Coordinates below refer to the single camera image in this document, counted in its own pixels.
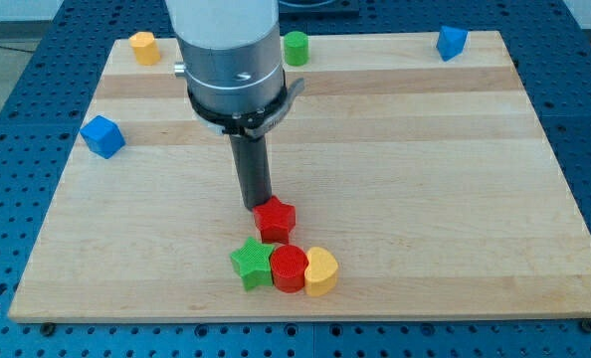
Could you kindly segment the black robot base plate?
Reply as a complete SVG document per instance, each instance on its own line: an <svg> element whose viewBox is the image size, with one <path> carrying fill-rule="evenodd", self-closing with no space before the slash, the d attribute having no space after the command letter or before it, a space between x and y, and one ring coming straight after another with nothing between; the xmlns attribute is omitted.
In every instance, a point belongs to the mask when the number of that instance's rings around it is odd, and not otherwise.
<svg viewBox="0 0 591 358"><path fill-rule="evenodd" d="M357 15L359 0L279 0L282 17Z"/></svg>

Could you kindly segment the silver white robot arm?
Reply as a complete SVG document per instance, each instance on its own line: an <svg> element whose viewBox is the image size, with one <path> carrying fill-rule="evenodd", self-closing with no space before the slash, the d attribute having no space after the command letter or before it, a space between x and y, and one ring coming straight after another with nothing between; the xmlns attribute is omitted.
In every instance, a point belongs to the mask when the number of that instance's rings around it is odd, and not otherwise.
<svg viewBox="0 0 591 358"><path fill-rule="evenodd" d="M166 0L198 117L219 134L259 138L304 90L287 84L277 0Z"/></svg>

